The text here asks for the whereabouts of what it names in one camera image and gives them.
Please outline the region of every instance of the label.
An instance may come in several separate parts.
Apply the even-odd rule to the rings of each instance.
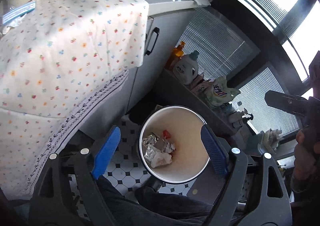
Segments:
[[[213,85],[213,91],[219,97],[225,97],[227,95],[226,92],[220,89],[219,85]]]
[[[178,70],[179,73],[184,74],[184,70],[182,70],[179,65],[177,66],[177,70]]]
[[[23,6],[20,6],[16,9],[11,10],[10,12],[6,13],[3,17],[2,17],[2,24],[6,24],[7,22],[10,22],[11,20],[13,20],[14,18],[21,16],[25,13],[28,13],[32,10],[34,10],[36,8],[36,2],[29,2]]]

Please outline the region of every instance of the tile floor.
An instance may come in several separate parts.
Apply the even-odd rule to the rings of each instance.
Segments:
[[[139,136],[140,126],[131,122],[128,115],[123,116],[117,126],[121,131],[121,140],[107,166],[104,177],[106,177],[124,197],[132,201],[137,201],[134,196],[134,191],[140,188],[150,177],[141,160],[137,158],[132,151]],[[186,184],[178,185],[164,183],[159,192],[186,196],[195,180],[196,179]],[[69,175],[69,182],[74,199],[79,198],[76,205],[79,216],[88,219],[80,192],[77,189],[75,175]]]

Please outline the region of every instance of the trash can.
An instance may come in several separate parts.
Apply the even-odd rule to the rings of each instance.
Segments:
[[[169,184],[182,184],[196,178],[209,162],[200,135],[204,124],[200,115],[182,106],[167,106],[154,112],[143,124],[138,141],[139,155],[149,173]],[[143,157],[142,139],[151,132],[161,135],[163,130],[171,134],[170,142],[176,150],[171,164],[152,168]]]

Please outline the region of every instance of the floral cloth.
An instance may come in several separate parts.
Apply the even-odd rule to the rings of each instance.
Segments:
[[[0,186],[27,180],[50,135],[88,94],[143,61],[144,0],[37,0],[0,41]]]

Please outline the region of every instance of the laundry detergent bottle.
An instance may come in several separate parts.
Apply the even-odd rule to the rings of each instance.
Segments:
[[[175,64],[172,71],[182,84],[190,84],[198,75],[198,56],[199,52],[194,51],[182,56],[181,60]]]

